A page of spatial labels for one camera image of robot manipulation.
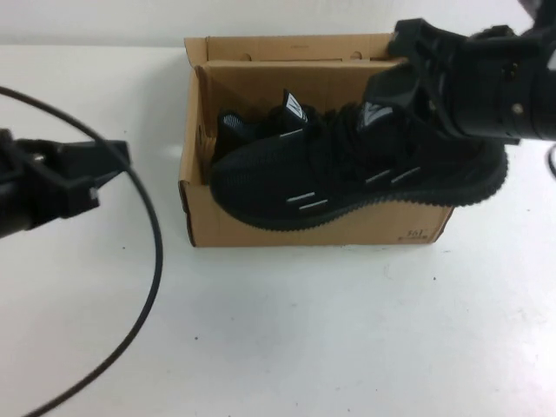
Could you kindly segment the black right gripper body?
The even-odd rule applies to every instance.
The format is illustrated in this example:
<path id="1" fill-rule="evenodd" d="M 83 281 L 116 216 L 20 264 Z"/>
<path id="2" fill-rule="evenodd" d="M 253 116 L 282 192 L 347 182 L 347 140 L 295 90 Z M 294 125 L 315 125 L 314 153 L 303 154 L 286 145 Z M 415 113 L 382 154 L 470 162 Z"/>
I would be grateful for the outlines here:
<path id="1" fill-rule="evenodd" d="M 460 35 L 446 63 L 416 63 L 433 76 L 433 114 L 416 114 L 446 137 L 516 142 L 535 136 L 535 37 L 495 26 Z"/>

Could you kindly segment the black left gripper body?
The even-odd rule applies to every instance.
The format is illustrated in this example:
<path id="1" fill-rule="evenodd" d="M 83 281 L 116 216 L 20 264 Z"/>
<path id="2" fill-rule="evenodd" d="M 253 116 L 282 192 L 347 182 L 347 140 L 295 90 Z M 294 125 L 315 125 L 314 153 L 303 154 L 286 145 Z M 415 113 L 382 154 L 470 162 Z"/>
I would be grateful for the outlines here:
<path id="1" fill-rule="evenodd" d="M 68 143 L 1 130 L 1 236 L 69 219 Z"/>

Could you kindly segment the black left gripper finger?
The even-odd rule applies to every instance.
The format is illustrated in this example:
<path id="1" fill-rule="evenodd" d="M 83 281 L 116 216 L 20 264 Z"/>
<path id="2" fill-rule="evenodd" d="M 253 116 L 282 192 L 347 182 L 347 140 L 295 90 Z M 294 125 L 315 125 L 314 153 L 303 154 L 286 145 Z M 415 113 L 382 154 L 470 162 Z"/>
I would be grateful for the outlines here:
<path id="1" fill-rule="evenodd" d="M 99 206 L 98 186 L 89 175 L 64 178 L 56 173 L 44 177 L 41 210 L 52 218 L 69 219 Z"/>
<path id="2" fill-rule="evenodd" d="M 88 177 L 109 182 L 123 172 L 112 154 L 95 142 L 57 144 L 54 170 L 69 180 Z"/>

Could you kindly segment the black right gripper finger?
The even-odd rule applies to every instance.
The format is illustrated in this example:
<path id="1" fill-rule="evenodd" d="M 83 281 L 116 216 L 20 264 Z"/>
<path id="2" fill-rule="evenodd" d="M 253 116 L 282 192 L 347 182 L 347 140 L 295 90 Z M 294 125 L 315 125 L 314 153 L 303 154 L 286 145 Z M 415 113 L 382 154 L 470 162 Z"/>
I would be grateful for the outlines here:
<path id="1" fill-rule="evenodd" d="M 369 77 L 363 102 L 405 114 L 433 114 L 432 80 L 433 76 L 425 67 L 398 64 Z"/>
<path id="2" fill-rule="evenodd" d="M 459 46 L 460 35 L 438 29 L 425 19 L 415 18 L 396 23 L 387 53 L 412 63 L 446 63 Z"/>

